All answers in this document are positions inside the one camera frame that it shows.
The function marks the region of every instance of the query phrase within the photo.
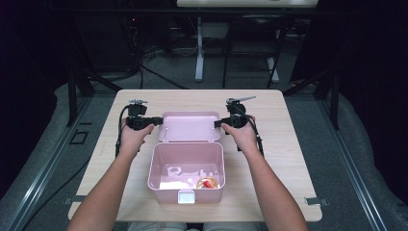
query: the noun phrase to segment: forearm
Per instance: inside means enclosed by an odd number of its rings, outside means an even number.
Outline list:
[[[307,230],[296,201],[258,150],[245,155],[269,230]]]
[[[68,230],[112,230],[131,164],[118,155],[75,212]]]

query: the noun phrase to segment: box latch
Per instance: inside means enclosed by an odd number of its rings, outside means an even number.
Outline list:
[[[189,189],[180,190],[178,193],[179,204],[193,204],[195,203],[195,192]]]

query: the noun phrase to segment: black curtain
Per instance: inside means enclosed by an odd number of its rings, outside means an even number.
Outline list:
[[[54,113],[57,103],[54,90],[67,82],[67,67],[57,40],[55,20],[36,1],[3,1],[0,11],[3,197]]]
[[[291,81],[340,65],[340,92],[368,131],[375,166],[408,204],[408,1],[341,2],[319,0],[318,11],[360,16],[312,20]]]

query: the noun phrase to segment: hand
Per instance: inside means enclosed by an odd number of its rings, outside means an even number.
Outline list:
[[[126,124],[126,118],[122,119],[122,126]],[[144,137],[154,129],[154,124],[149,124],[142,130],[136,131],[127,125],[122,129],[119,155],[131,155],[132,159],[138,155],[140,147],[144,144]]]
[[[253,122],[255,121],[255,118],[252,116],[250,116],[249,119],[252,119]],[[254,129],[249,122],[242,128],[234,128],[226,123],[221,123],[221,127],[226,133],[234,137],[235,143],[243,154],[253,153],[253,151],[259,150]]]

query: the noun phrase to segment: person's left hand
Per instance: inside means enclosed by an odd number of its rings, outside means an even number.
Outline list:
[[[126,124],[126,118],[122,119],[122,126]],[[132,159],[138,155],[144,137],[149,135],[154,129],[154,124],[149,124],[142,130],[135,131],[125,125],[122,129],[119,155],[131,155]]]

